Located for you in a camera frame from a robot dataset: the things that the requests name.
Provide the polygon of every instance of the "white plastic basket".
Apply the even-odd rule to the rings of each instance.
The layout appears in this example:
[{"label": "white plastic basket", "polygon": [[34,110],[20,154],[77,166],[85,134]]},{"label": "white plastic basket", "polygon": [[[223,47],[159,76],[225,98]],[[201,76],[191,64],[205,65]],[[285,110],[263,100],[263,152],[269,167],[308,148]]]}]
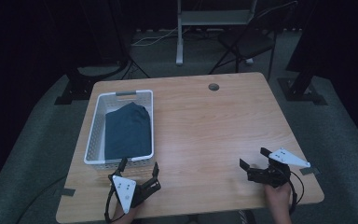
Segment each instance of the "white plastic basket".
[{"label": "white plastic basket", "polygon": [[104,159],[105,115],[131,102],[145,107],[150,117],[152,151],[150,155],[128,158],[127,166],[154,164],[153,92],[151,90],[108,92],[98,96],[92,118],[84,162],[96,170],[116,169],[121,159]]}]

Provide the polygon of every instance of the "gray towel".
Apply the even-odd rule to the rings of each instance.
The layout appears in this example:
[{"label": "gray towel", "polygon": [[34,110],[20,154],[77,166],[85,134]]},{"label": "gray towel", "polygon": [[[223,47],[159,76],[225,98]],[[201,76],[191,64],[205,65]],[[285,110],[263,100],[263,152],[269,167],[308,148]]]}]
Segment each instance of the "gray towel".
[{"label": "gray towel", "polygon": [[143,106],[132,102],[107,113],[105,118],[104,156],[106,160],[151,154],[150,117]]}]

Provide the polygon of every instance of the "person's hand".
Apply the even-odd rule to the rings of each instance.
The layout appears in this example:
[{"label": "person's hand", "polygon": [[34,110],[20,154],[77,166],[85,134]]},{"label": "person's hand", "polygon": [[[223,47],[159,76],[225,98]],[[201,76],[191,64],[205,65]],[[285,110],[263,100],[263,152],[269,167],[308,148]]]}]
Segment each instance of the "person's hand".
[{"label": "person's hand", "polygon": [[267,206],[276,224],[291,224],[289,215],[289,202],[291,188],[289,183],[277,187],[264,185]]},{"label": "person's hand", "polygon": [[116,209],[115,209],[115,214],[113,215],[113,220],[116,220],[117,218],[119,218],[117,221],[112,222],[113,224],[131,224],[133,219],[135,218],[136,213],[138,212],[138,210],[143,206],[143,203],[139,204],[138,206],[131,208],[130,212],[126,215],[124,215],[124,211],[123,211],[123,207],[121,206],[120,203],[116,204]]}]

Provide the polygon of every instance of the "table top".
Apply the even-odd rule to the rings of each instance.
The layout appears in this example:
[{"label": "table top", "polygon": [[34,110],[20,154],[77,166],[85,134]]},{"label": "table top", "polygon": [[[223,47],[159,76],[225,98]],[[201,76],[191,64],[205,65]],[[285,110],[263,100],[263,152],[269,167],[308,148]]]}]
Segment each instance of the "table top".
[{"label": "table top", "polygon": [[[218,91],[209,90],[215,83]],[[101,93],[152,90],[154,94],[154,147],[161,190],[150,196],[137,217],[162,217],[265,207],[263,188],[247,181],[240,159],[265,169],[265,147],[284,147],[305,160],[264,76],[260,73],[163,77],[102,81],[94,85],[80,130],[65,188],[57,211],[61,223],[103,220],[113,170],[97,171],[83,162],[91,121]],[[302,175],[300,202],[318,203],[324,194],[314,176]],[[123,176],[139,181],[151,177],[152,167],[130,168]],[[301,185],[292,177],[297,194]],[[111,202],[111,214],[115,209]]]}]

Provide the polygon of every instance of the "white tag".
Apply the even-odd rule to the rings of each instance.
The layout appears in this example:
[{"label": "white tag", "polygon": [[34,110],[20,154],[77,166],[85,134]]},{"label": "white tag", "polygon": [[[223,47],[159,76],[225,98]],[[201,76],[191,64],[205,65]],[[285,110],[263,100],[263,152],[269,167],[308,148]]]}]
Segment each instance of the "white tag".
[{"label": "white tag", "polygon": [[301,160],[299,157],[295,156],[283,147],[281,147],[275,152],[270,153],[269,157],[275,161],[279,161],[284,164],[310,167],[309,162]]},{"label": "white tag", "polygon": [[115,184],[118,198],[125,214],[130,212],[133,192],[135,192],[136,182],[123,178],[121,176],[113,176],[113,183]]}]

